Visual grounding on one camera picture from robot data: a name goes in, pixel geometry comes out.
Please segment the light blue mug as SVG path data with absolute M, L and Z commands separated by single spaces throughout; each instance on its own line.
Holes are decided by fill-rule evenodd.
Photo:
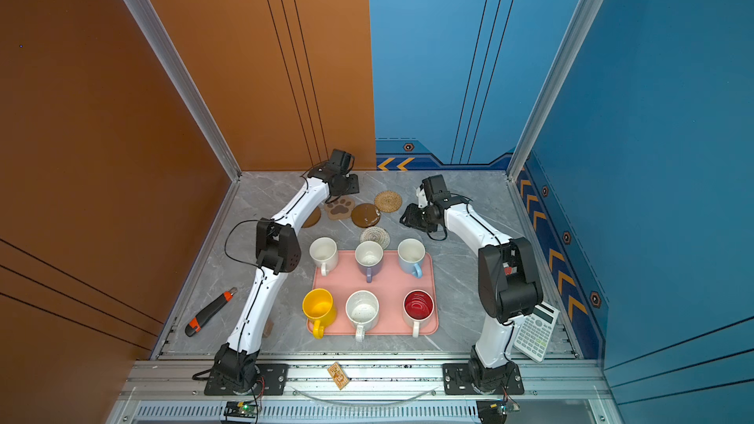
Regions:
M 404 239 L 400 242 L 397 253 L 400 268 L 416 279 L 423 277 L 423 263 L 426 257 L 424 244 L 418 239 Z

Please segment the cork paw print coaster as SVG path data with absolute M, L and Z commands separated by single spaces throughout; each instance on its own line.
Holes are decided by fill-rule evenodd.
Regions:
M 325 212 L 330 220 L 346 220 L 351 217 L 357 203 L 350 196 L 340 196 L 336 200 L 324 205 Z

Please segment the woven rattan round coaster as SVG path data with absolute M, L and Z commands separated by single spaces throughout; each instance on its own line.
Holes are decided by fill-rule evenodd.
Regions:
M 394 190 L 384 190 L 375 196 L 374 205 L 384 213 L 394 213 L 403 205 L 403 198 Z

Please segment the multicolour woven round coaster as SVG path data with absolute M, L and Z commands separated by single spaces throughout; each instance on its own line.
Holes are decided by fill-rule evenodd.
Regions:
M 361 233 L 361 237 L 359 238 L 359 241 L 361 243 L 372 241 L 373 243 L 377 243 L 377 245 L 380 245 L 381 249 L 386 250 L 388 249 L 390 245 L 391 237 L 384 228 L 373 226 L 373 227 L 369 227 L 365 229 Z

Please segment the light round wooden coaster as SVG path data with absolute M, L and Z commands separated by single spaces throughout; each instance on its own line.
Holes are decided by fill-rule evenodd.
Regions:
M 311 228 L 315 226 L 321 219 L 322 211 L 319 207 L 316 207 L 311 214 L 306 218 L 306 221 L 304 221 L 304 225 L 302 227 L 304 228 Z

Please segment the dark brown round coaster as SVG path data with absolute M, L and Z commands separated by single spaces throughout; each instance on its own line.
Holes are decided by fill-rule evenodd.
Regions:
M 380 219 L 381 211 L 372 203 L 359 204 L 353 212 L 351 212 L 351 221 L 361 229 L 376 226 Z

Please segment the cream white mug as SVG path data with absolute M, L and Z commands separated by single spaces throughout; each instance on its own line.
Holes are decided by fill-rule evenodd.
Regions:
M 309 255 L 323 277 L 328 276 L 339 263 L 339 249 L 335 239 L 316 239 L 310 245 Z

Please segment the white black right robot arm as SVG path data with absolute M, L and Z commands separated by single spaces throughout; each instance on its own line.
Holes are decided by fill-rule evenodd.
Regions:
M 522 373 L 510 354 L 524 318 L 544 300 L 533 246 L 493 227 L 468 197 L 451 192 L 441 175 L 422 180 L 416 196 L 401 217 L 403 225 L 428 235 L 442 229 L 477 254 L 478 295 L 486 317 L 470 353 L 471 385 L 480 394 L 523 395 Z

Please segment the purple mug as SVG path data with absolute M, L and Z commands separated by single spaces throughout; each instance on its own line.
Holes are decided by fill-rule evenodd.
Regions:
M 355 260 L 368 284 L 380 273 L 383 258 L 384 249 L 376 241 L 363 241 L 355 250 Z

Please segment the pink rectangular tray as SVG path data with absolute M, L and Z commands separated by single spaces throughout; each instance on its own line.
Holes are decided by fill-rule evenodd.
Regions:
M 398 253 L 389 250 L 384 254 L 382 270 L 372 282 L 367 282 L 359 271 L 352 250 L 339 252 L 339 263 L 335 270 L 326 276 L 315 273 L 312 288 L 324 289 L 334 298 L 337 311 L 333 325 L 324 330 L 326 336 L 355 335 L 355 327 L 347 318 L 348 297 L 357 291 L 369 291 L 379 301 L 379 319 L 376 326 L 367 332 L 369 336 L 409 336 L 412 326 L 404 321 L 404 297 L 411 291 L 422 290 L 436 298 L 434 259 L 426 255 L 422 265 L 423 276 L 418 279 L 406 274 L 399 265 Z

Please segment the white mug red inside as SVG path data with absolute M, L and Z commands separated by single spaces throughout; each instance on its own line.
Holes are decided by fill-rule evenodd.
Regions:
M 403 315 L 413 338 L 418 338 L 435 311 L 435 302 L 429 292 L 413 290 L 403 300 Z

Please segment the white speckled mug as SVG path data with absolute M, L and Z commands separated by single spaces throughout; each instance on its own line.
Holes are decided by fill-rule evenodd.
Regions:
M 354 292 L 347 300 L 346 312 L 349 322 L 355 327 L 355 340 L 362 343 L 379 321 L 379 300 L 366 290 Z

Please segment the yellow mug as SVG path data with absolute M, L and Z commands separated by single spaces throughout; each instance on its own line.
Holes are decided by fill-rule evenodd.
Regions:
M 325 289 L 310 291 L 302 301 L 302 311 L 311 327 L 312 336 L 318 340 L 324 337 L 326 329 L 337 319 L 335 300 L 331 292 Z

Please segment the green controller board left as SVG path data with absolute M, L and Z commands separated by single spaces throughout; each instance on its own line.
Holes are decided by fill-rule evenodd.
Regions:
M 223 421 L 227 423 L 257 423 L 259 406 L 247 400 L 229 400 L 223 410 Z

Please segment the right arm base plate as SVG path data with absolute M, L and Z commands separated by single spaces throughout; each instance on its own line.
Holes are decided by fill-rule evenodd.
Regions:
M 522 373 L 510 361 L 496 368 L 485 368 L 476 361 L 451 362 L 442 365 L 446 395 L 508 395 L 525 393 Z

